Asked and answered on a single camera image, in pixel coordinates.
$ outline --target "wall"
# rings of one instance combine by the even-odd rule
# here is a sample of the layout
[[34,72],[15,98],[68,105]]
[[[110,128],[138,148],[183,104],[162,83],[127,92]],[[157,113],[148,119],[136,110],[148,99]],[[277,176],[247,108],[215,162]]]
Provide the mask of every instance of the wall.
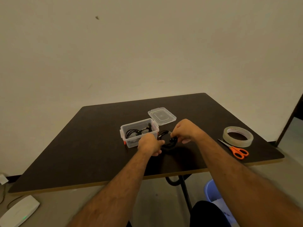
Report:
[[22,174],[82,106],[162,96],[206,92],[276,140],[303,92],[302,4],[1,0],[0,171]]

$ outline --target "hand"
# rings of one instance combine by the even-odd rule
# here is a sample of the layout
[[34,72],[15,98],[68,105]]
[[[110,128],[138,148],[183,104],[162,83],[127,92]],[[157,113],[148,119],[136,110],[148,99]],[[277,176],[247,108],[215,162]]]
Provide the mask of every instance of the hand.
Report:
[[175,126],[171,137],[178,137],[178,142],[187,143],[191,140],[197,141],[205,134],[197,125],[188,119],[183,119]]
[[153,134],[147,133],[139,140],[138,151],[149,156],[158,156],[162,153],[160,148],[164,143],[164,140],[157,140]]

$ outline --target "clear container lid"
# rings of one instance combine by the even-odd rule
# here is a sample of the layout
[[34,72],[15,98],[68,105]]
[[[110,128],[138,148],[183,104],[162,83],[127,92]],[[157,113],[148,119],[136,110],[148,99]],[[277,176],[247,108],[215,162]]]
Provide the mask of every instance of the clear container lid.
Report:
[[160,107],[149,111],[149,116],[157,122],[159,126],[176,121],[177,117],[169,112],[165,107]]

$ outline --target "floor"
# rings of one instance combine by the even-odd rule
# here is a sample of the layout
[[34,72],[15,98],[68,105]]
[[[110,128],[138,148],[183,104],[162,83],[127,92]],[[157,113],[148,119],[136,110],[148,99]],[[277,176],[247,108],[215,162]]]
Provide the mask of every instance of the floor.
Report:
[[[251,168],[272,180],[303,207],[303,184],[298,183],[298,179],[303,178],[303,121],[294,118],[279,148],[285,154],[283,162]],[[203,187],[210,179],[211,176],[207,172],[191,175],[186,180],[192,204],[205,198]],[[41,203],[40,207],[22,227],[66,226],[81,206],[100,189],[101,187],[97,186],[34,195]],[[7,195],[4,203],[0,205],[0,216],[5,213],[6,205],[14,198]],[[164,178],[143,181],[131,223],[134,227],[189,226],[189,212],[181,187],[170,186]]]

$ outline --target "black furniture leg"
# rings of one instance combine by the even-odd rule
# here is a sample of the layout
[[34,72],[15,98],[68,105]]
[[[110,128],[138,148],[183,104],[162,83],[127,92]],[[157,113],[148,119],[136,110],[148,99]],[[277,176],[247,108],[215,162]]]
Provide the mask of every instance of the black furniture leg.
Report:
[[171,186],[178,186],[181,185],[183,194],[184,194],[184,198],[187,204],[187,208],[189,210],[189,212],[191,212],[192,210],[192,206],[191,206],[191,202],[188,196],[188,192],[187,192],[187,188],[186,188],[186,184],[185,184],[185,180],[190,176],[191,174],[187,174],[187,175],[179,175],[179,179],[175,182],[173,182],[169,177],[165,177],[166,181],[171,185]]

